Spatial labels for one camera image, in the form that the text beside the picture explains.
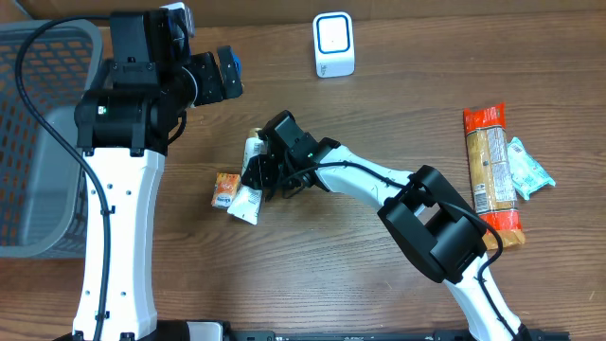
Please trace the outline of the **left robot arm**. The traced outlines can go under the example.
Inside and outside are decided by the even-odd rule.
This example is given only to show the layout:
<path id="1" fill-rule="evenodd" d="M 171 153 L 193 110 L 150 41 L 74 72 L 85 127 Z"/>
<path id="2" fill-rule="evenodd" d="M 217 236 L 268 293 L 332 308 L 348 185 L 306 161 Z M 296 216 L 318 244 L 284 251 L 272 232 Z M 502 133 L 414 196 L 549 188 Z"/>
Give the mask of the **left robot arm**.
<path id="1" fill-rule="evenodd" d="M 84 279 L 74 340 L 224 340 L 216 321 L 160 320 L 152 290 L 153 222 L 169 145 L 187 110 L 241 95 L 230 46 L 193 54 L 183 3 L 110 16 L 113 55 L 75 110 L 90 168 Z"/>

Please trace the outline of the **white tube with gold cap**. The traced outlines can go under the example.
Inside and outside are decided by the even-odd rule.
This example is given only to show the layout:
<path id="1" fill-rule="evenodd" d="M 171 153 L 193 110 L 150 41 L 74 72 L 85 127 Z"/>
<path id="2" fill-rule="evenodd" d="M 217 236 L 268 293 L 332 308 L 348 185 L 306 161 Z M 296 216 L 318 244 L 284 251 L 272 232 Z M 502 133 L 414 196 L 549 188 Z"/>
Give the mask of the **white tube with gold cap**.
<path id="1" fill-rule="evenodd" d="M 249 166 L 250 160 L 264 151 L 265 144 L 258 136 L 259 131 L 260 128 L 253 128 L 248 133 L 243 154 L 241 186 L 227 210 L 228 214 L 253 225 L 258 223 L 262 190 L 252 189 L 244 185 L 244 173 Z"/>

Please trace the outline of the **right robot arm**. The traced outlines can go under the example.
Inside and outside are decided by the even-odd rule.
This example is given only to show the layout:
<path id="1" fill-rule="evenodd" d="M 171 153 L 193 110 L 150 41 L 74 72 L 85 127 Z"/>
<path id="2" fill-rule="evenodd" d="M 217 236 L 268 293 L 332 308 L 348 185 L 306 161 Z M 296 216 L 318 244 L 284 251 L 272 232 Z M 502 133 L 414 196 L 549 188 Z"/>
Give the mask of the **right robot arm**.
<path id="1" fill-rule="evenodd" d="M 527 340 L 528 328 L 501 295 L 483 241 L 496 231 L 435 168 L 393 170 L 366 160 L 339 141 L 316 140 L 284 110 L 253 132 L 261 146 L 243 168 L 244 185 L 292 198 L 305 188 L 348 195 L 373 208 L 408 261 L 445 284 L 475 340 Z"/>

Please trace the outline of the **small orange packet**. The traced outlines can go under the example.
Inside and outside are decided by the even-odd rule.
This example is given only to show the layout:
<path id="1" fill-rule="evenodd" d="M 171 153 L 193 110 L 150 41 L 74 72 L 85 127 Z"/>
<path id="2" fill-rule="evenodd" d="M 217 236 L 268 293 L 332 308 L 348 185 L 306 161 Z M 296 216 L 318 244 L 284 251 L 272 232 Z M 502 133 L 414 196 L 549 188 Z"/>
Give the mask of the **small orange packet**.
<path id="1" fill-rule="evenodd" d="M 228 209 L 237 196 L 240 184 L 239 174 L 218 172 L 211 205 L 215 208 Z"/>

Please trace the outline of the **teal snack packet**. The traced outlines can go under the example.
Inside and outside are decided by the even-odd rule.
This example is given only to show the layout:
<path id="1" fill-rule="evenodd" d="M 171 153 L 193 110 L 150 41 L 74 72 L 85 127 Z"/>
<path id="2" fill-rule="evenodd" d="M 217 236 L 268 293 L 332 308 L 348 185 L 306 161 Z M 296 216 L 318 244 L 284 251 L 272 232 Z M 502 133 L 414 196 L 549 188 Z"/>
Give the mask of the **teal snack packet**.
<path id="1" fill-rule="evenodd" d="M 518 137 L 513 137 L 508 143 L 508 162 L 513 186 L 525 201 L 545 186 L 556 186 L 556 181 L 526 151 Z"/>

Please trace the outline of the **long orange snack package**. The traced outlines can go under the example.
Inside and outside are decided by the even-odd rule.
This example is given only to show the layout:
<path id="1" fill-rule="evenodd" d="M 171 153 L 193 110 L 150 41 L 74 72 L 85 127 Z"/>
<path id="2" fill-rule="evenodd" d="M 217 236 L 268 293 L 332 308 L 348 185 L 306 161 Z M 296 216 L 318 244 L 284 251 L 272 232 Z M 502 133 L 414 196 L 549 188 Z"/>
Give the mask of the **long orange snack package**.
<path id="1" fill-rule="evenodd" d="M 503 246 L 526 242 L 508 162 L 506 106 L 463 110 L 474 209 Z"/>

